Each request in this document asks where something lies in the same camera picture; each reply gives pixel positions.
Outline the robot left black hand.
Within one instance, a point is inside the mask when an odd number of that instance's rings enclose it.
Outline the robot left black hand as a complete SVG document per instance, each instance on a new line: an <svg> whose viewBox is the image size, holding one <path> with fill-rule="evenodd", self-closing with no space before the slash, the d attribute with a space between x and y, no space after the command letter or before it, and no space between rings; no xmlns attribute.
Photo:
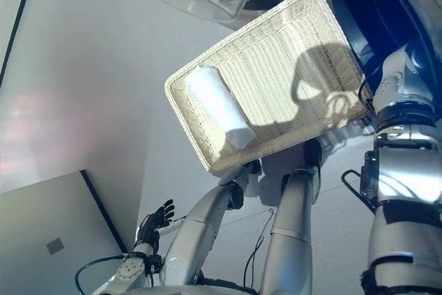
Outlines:
<svg viewBox="0 0 442 295"><path fill-rule="evenodd" d="M186 216L174 219L175 205L172 199L167 200L154 213L144 217L137 228L136 242L146 242L155 232L163 236L178 230L184 223Z"/></svg>

